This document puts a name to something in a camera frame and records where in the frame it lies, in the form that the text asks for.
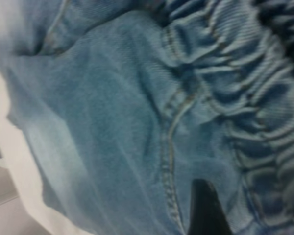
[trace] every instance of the jeans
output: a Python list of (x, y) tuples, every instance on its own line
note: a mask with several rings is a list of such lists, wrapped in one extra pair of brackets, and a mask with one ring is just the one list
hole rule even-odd
[(294, 234), (294, 26), (272, 30), (275, 1), (40, 4), (9, 15), (0, 72), (48, 206), (98, 235), (185, 235), (205, 179), (234, 234)]

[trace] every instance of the denim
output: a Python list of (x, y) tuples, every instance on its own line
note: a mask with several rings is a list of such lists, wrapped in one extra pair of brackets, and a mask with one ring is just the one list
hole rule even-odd
[(97, 235), (185, 235), (205, 179), (234, 234), (294, 235), (294, 37), (269, 2), (20, 1), (0, 72), (46, 205)]

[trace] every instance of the seam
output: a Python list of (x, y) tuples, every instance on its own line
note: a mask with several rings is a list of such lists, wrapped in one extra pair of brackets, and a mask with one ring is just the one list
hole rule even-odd
[[(187, 96), (180, 103), (180, 105), (177, 107), (176, 113), (172, 117), (172, 121), (170, 122), (169, 127), (165, 128), (165, 126), (163, 126), (164, 138), (161, 139), (162, 179), (167, 199), (167, 205), (171, 210), (171, 217), (178, 224), (182, 234), (184, 235), (186, 234), (186, 231), (182, 222), (182, 216), (179, 209), (178, 199), (176, 195), (176, 186), (174, 182), (174, 146), (172, 138), (178, 121), (188, 110), (188, 108), (191, 107), (199, 91), (200, 89), (198, 87), (193, 94)], [(166, 103), (165, 107), (169, 107), (170, 104), (174, 101), (174, 98), (181, 92), (182, 89), (178, 88), (173, 96)]]
[(49, 46), (52, 45), (52, 40), (50, 38), (51, 38), (53, 32), (55, 31), (56, 27), (60, 23), (61, 19), (63, 18), (64, 13), (66, 12), (70, 1), (71, 0), (62, 0), (59, 12), (58, 12), (57, 16), (55, 17), (53, 23), (51, 24), (50, 28), (48, 29), (47, 34), (43, 40), (44, 45), (45, 44), (47, 44)]

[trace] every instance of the white surface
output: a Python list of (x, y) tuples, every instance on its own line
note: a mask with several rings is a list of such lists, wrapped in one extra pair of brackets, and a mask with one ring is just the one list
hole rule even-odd
[(0, 235), (50, 235), (25, 211), (10, 175), (0, 168)]
[(43, 203), (42, 181), (24, 136), (6, 119), (9, 105), (0, 76), (0, 150), (26, 210), (53, 235), (90, 235)]

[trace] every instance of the stitching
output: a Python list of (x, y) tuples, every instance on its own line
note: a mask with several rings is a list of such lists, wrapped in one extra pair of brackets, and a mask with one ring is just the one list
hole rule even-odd
[[(174, 134), (174, 130), (178, 124), (178, 121), (184, 114), (184, 112), (188, 109), (185, 109), (187, 106), (190, 106), (192, 102), (195, 100), (195, 97), (199, 93), (200, 89), (197, 88), (196, 92), (187, 96), (183, 102), (179, 105), (177, 108), (177, 112), (173, 117), (173, 121), (171, 122), (171, 125), (168, 128), (168, 132), (164, 128), (165, 133), (165, 139), (163, 141), (163, 144), (161, 145), (161, 155), (162, 155), (162, 176), (163, 176), (163, 184), (165, 189), (165, 194), (167, 198), (167, 204), (168, 207), (172, 210), (171, 216), (173, 220), (178, 224), (179, 228), (181, 229), (182, 233), (185, 235), (185, 228), (182, 223), (182, 217), (179, 210), (179, 205), (177, 201), (177, 195), (176, 195), (176, 187), (174, 184), (174, 147), (173, 147), (173, 141), (172, 137)], [(166, 106), (169, 106), (169, 104), (174, 100), (174, 98), (182, 92), (181, 88), (177, 89), (177, 91), (173, 94), (173, 96), (170, 98), (169, 102), (167, 102)], [(169, 158), (166, 159), (166, 154), (164, 151), (164, 145), (168, 145), (169, 150)]]

